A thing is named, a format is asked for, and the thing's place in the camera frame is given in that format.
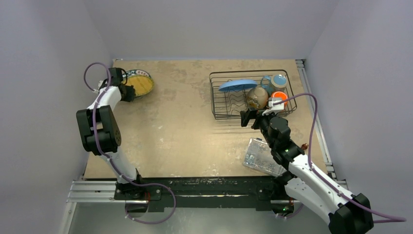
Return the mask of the blue butterfly mug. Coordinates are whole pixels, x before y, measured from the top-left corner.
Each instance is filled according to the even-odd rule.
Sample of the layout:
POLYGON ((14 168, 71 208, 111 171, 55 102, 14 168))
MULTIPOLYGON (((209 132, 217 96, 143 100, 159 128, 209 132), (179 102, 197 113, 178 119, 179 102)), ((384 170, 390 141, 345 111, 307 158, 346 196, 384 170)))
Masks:
POLYGON ((263 76, 260 81, 260 86, 267 91, 269 96, 271 96, 274 92, 283 92, 285 90, 287 86, 287 78, 281 74, 263 76))

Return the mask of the yellow green-rimmed plate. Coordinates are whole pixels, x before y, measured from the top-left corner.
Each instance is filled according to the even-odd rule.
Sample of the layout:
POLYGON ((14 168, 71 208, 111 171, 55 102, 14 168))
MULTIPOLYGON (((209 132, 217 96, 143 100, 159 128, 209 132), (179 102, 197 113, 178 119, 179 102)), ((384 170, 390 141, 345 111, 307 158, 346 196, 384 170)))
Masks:
POLYGON ((144 70, 135 69, 126 71, 125 85, 134 89, 134 97, 138 98, 151 92, 154 88, 154 80, 150 74, 144 70))

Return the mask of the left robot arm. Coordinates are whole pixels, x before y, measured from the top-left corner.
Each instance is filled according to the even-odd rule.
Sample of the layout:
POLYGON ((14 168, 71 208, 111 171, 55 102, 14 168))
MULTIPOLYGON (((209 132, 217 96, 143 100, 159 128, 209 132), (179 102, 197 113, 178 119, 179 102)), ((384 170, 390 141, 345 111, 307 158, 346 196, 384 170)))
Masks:
POLYGON ((127 72, 122 68, 107 68, 107 78, 97 89, 97 97, 86 109, 76 113, 81 142, 87 152, 103 159, 117 177, 116 196, 140 199, 145 186, 138 170, 121 150, 122 137, 113 110, 121 101, 131 102, 135 97, 133 86, 127 86, 127 72))

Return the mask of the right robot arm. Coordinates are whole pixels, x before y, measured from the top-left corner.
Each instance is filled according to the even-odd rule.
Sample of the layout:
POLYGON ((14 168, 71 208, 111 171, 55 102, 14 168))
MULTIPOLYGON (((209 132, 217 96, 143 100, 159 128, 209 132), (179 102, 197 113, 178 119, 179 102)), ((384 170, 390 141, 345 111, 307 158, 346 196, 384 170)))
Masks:
POLYGON ((263 115, 261 110, 241 112, 241 126, 254 120, 252 129, 260 130, 275 162, 285 168, 274 194, 290 196, 317 214, 332 234, 365 234, 374 227, 368 198, 354 195, 337 184, 312 163, 304 150, 290 137, 288 121, 276 114, 263 115))

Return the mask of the orange cup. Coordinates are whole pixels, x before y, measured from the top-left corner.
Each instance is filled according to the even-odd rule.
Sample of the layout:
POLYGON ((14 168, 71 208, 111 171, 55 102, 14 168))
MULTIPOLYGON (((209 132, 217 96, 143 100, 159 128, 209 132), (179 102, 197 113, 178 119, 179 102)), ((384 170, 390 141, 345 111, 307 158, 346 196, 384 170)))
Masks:
POLYGON ((286 93, 282 92, 282 91, 275 91, 275 92, 273 92, 273 93, 271 94, 270 98, 271 98, 271 99, 270 99, 269 101, 271 101, 272 103, 275 103, 275 102, 277 102, 277 101, 287 100, 287 99, 288 99, 288 95, 287 95, 286 93))

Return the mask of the light blue plate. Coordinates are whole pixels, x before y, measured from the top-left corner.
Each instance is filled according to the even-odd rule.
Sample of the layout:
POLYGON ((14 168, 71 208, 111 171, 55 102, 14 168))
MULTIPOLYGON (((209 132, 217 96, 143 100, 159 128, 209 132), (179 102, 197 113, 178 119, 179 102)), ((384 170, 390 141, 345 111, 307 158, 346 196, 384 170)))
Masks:
POLYGON ((252 89, 257 86, 257 82, 251 79, 232 80, 220 85, 220 92, 238 92, 246 89, 252 89))

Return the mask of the beige floral bowl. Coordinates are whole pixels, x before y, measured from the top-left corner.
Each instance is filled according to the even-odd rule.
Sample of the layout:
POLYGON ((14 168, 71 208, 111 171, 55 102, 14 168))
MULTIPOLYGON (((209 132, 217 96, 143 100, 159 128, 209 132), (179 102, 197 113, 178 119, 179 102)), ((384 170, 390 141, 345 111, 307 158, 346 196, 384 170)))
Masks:
POLYGON ((268 102, 268 93, 262 87, 255 87, 252 88, 247 96, 246 96, 246 103, 248 107, 254 109, 262 109, 267 105, 268 102))

